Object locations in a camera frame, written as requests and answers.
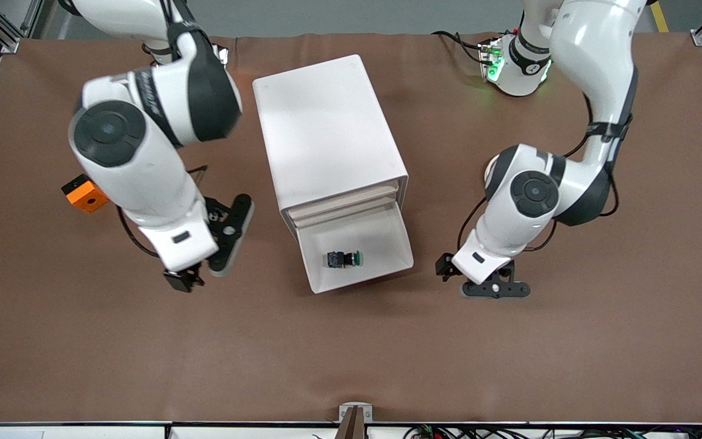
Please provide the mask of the orange box with hole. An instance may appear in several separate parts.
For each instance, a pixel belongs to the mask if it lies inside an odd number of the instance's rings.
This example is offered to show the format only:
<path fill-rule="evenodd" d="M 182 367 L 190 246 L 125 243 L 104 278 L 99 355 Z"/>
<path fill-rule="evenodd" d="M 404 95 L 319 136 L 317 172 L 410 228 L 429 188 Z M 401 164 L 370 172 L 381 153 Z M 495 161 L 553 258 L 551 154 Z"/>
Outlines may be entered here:
<path fill-rule="evenodd" d="M 83 212 L 95 212 L 109 202 L 108 196 L 85 173 L 64 184 L 61 190 L 70 205 Z"/>

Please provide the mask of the brown table mat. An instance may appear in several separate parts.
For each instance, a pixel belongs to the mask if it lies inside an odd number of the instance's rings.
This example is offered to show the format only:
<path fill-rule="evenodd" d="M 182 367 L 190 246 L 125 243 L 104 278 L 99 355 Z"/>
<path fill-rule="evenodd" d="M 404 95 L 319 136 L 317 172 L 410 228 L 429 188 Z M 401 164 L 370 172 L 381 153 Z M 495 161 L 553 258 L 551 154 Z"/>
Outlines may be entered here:
<path fill-rule="evenodd" d="M 516 259 L 528 298 L 464 298 L 434 263 L 518 142 L 558 154 L 587 125 L 556 69 L 509 98 L 435 35 L 221 39 L 243 117 L 181 150 L 202 191 L 255 202 L 227 277 L 174 291 L 113 207 L 61 186 L 84 82 L 144 66 L 127 41 L 24 41 L 0 61 L 0 421 L 323 421 L 367 402 L 388 421 L 702 423 L 702 48 L 638 34 L 640 83 L 613 216 Z M 358 54 L 409 173 L 412 269 L 314 294 L 281 218 L 252 81 Z"/>

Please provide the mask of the green push button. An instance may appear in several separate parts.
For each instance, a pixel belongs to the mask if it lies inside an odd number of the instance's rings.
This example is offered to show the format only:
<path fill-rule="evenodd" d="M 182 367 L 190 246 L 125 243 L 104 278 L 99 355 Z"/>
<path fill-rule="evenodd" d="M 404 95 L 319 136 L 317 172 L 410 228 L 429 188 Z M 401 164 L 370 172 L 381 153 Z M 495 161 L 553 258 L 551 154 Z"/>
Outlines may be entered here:
<path fill-rule="evenodd" d="M 359 267 L 363 264 L 363 256 L 356 252 L 328 252 L 326 255 L 327 267 L 332 269 L 345 269 Z"/>

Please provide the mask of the white plastic drawer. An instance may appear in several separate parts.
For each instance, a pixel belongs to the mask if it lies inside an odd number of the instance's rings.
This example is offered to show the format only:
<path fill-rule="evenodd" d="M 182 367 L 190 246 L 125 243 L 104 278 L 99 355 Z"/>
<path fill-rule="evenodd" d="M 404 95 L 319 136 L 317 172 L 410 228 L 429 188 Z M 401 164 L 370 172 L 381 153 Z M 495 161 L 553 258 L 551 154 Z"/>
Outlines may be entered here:
<path fill-rule="evenodd" d="M 398 202 L 296 228 L 310 288 L 315 294 L 413 267 L 413 253 Z M 360 266 L 331 268 L 328 253 L 360 253 Z"/>
<path fill-rule="evenodd" d="M 333 209 L 323 210 L 320 212 L 298 212 L 293 209 L 289 213 L 289 217 L 296 228 L 309 227 L 318 223 L 339 220 L 351 216 L 359 212 L 365 212 L 370 209 L 388 206 L 397 202 L 393 195 L 380 196 L 367 200 L 353 202 L 348 205 L 335 207 Z"/>
<path fill-rule="evenodd" d="M 352 205 L 370 202 L 379 198 L 391 198 L 394 201 L 399 201 L 406 188 L 407 185 L 401 183 L 399 180 L 386 181 L 370 187 L 362 187 L 355 191 L 349 191 L 329 198 L 290 207 L 285 211 L 292 218 L 301 218 L 351 207 Z"/>

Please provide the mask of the white drawer cabinet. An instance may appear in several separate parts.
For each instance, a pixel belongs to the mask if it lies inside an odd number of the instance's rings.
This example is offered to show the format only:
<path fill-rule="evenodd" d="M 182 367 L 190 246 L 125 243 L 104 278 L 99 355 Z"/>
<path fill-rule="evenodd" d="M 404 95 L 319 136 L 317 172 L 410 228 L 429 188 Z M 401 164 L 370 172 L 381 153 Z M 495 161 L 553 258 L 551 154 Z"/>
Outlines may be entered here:
<path fill-rule="evenodd" d="M 360 55 L 319 62 L 253 82 L 278 210 L 408 172 Z"/>

